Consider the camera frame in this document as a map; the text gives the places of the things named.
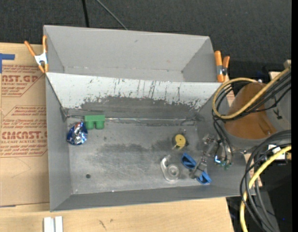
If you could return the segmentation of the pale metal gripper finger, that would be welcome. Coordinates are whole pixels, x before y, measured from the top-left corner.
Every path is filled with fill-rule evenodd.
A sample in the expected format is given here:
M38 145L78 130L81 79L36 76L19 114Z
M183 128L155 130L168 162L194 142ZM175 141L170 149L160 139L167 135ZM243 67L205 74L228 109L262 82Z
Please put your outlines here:
M205 154L210 154L211 151L214 149L215 147L215 138L214 136L210 135L210 134L206 134L203 138L203 145L204 145L204 153Z
M189 177L192 179L200 178L203 172L207 168L207 161L208 161L207 156L202 156L201 158L199 158L198 161L192 158L191 162L193 166L192 166L192 170L190 170L189 172Z

